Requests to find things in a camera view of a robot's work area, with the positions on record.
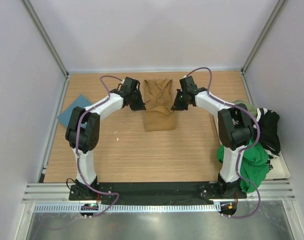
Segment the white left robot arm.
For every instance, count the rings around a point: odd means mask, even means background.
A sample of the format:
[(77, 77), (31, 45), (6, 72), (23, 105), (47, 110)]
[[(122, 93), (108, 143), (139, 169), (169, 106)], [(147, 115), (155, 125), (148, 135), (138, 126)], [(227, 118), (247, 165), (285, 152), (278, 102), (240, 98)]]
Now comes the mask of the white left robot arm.
[(121, 80), (117, 88), (108, 90), (102, 100), (86, 107), (73, 108), (65, 133), (77, 167), (77, 177), (70, 187), (70, 200), (92, 200), (103, 194), (98, 190), (94, 169), (94, 149), (99, 142), (100, 122), (126, 106), (132, 111), (146, 109), (140, 82), (130, 77)]

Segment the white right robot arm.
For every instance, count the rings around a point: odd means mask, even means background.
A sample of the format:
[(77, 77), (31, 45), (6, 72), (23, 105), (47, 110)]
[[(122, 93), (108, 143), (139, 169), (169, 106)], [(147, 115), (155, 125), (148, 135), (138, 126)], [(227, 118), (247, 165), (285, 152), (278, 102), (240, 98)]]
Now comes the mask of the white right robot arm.
[(243, 104), (224, 101), (204, 87), (197, 87), (192, 76), (179, 80), (180, 89), (172, 106), (184, 111), (189, 105), (207, 110), (218, 121), (218, 135), (224, 146), (222, 168), (218, 174), (217, 192), (223, 198), (234, 196), (241, 182), (241, 161), (245, 148), (254, 137), (254, 116)]

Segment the tan garment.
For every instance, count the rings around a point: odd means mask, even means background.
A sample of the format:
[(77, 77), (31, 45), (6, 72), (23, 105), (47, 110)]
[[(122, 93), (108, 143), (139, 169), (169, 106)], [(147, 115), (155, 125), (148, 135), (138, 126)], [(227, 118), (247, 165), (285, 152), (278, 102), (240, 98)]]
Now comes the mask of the tan garment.
[(169, 78), (144, 80), (145, 131), (171, 131), (176, 128), (172, 83)]

